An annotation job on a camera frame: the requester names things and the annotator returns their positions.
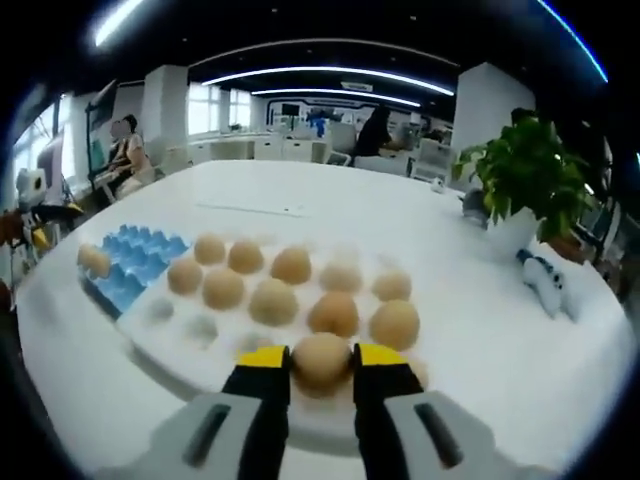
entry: blue egg tray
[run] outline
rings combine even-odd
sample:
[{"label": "blue egg tray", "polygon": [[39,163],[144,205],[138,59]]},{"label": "blue egg tray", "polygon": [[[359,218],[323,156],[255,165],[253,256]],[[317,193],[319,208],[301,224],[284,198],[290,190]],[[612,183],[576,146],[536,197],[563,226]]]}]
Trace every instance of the blue egg tray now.
[{"label": "blue egg tray", "polygon": [[118,232],[104,237],[99,248],[111,258],[109,276],[99,278],[80,268],[81,276],[87,292],[118,319],[189,245],[177,235],[121,225]]}]

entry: led strip light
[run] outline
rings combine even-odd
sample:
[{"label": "led strip light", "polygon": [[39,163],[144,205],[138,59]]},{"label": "led strip light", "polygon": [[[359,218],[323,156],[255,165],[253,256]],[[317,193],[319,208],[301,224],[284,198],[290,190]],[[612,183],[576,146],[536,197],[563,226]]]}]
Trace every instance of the led strip light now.
[{"label": "led strip light", "polygon": [[540,6],[542,8],[544,8],[560,25],[562,25],[562,28],[565,29],[565,31],[571,35],[571,37],[573,37],[573,39],[576,41],[576,43],[580,46],[580,48],[582,49],[582,51],[587,55],[587,57],[589,58],[589,60],[591,61],[591,63],[593,64],[593,66],[595,67],[595,69],[598,71],[598,73],[600,74],[600,77],[602,78],[602,80],[604,80],[606,83],[609,83],[609,77],[607,77],[607,73],[604,71],[604,68],[598,63],[598,61],[596,60],[596,57],[593,53],[591,53],[591,50],[589,50],[589,47],[587,47],[587,45],[582,41],[582,39],[580,38],[580,36],[576,33],[576,31],[571,28],[571,26],[567,23],[567,21],[565,19],[563,19],[553,8],[551,8],[551,6],[545,2],[545,0],[536,0]]},{"label": "led strip light", "polygon": [[374,98],[376,100],[401,103],[403,105],[408,105],[409,107],[420,107],[419,103],[412,102],[410,100],[403,100],[401,98],[377,95],[375,93],[352,92],[351,90],[334,90],[331,88],[282,88],[277,90],[259,90],[257,92],[251,92],[251,95],[273,95],[278,93],[330,93],[335,95],[352,95],[354,97]]},{"label": "led strip light", "polygon": [[238,78],[254,77],[256,75],[268,75],[271,73],[287,73],[287,72],[336,72],[336,73],[355,73],[360,75],[369,75],[372,77],[386,78],[388,80],[395,80],[402,83],[408,83],[417,87],[426,88],[434,92],[442,93],[447,96],[453,96],[454,92],[446,88],[433,85],[428,82],[416,80],[415,78],[404,77],[395,73],[378,72],[376,70],[365,70],[362,68],[347,68],[347,67],[280,67],[280,68],[266,68],[264,70],[254,70],[252,72],[236,73],[234,75],[227,75],[225,77],[215,78],[203,83],[203,85],[213,85],[214,83],[222,83],[228,80],[236,80]]},{"label": "led strip light", "polygon": [[142,2],[144,2],[144,0],[126,0],[115,12],[109,15],[96,33],[96,47],[104,43]]}]

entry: white table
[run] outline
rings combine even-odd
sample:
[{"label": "white table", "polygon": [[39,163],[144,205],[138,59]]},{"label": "white table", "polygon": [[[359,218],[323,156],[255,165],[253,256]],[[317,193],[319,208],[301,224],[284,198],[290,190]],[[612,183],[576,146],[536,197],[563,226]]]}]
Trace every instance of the white table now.
[{"label": "white table", "polygon": [[[142,454],[152,431],[185,404],[170,379],[131,360],[128,340],[76,279],[79,244],[123,222],[187,238],[214,228],[394,253],[412,268],[432,387],[491,426],[497,446],[522,463],[567,465],[612,406],[636,353],[622,308],[593,269],[562,267],[591,287],[582,318],[548,319],[516,262],[495,262],[463,221],[455,195],[351,168],[208,162],[96,215],[18,292],[25,364],[63,445],[88,472]],[[363,479],[364,470],[359,458],[288,448],[281,478],[303,475]]]}]

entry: white flower pot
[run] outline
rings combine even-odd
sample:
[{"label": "white flower pot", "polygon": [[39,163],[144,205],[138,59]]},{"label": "white flower pot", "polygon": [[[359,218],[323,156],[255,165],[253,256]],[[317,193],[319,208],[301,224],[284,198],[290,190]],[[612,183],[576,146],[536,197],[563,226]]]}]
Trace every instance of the white flower pot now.
[{"label": "white flower pot", "polygon": [[529,248],[538,230],[540,221],[525,207],[513,216],[498,220],[497,225],[489,220],[487,238],[501,256],[515,258],[521,248]]}]

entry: person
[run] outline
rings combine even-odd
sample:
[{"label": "person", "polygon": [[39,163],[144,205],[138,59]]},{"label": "person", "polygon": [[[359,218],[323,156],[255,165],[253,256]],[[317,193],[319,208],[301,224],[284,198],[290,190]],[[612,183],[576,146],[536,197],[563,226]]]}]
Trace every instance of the person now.
[{"label": "person", "polygon": [[387,131],[390,114],[389,109],[383,105],[375,108],[360,131],[356,141],[355,157],[379,156],[381,148],[396,151],[403,149],[403,145],[393,140]]},{"label": "person", "polygon": [[144,151],[144,142],[136,132],[138,121],[129,114],[122,119],[126,127],[126,136],[120,141],[115,158],[109,164],[109,170],[115,172],[116,178],[108,183],[109,189],[115,194],[129,178],[147,168],[151,168],[149,157]]}]

